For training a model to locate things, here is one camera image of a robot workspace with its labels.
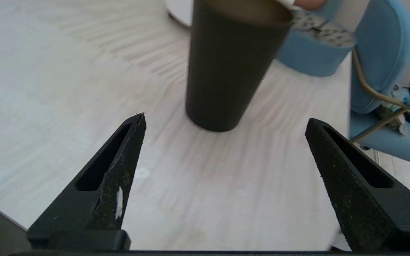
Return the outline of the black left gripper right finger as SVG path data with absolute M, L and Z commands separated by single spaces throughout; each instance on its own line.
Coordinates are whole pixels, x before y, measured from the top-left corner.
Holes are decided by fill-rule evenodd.
M 410 253 L 410 190 L 327 123 L 305 136 L 351 250 Z

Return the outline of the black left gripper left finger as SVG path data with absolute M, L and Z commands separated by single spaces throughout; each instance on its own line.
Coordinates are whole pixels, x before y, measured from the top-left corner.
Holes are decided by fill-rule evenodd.
M 59 231 L 121 229 L 146 128 L 143 113 L 117 128 L 29 227 L 33 248 L 45 248 Z

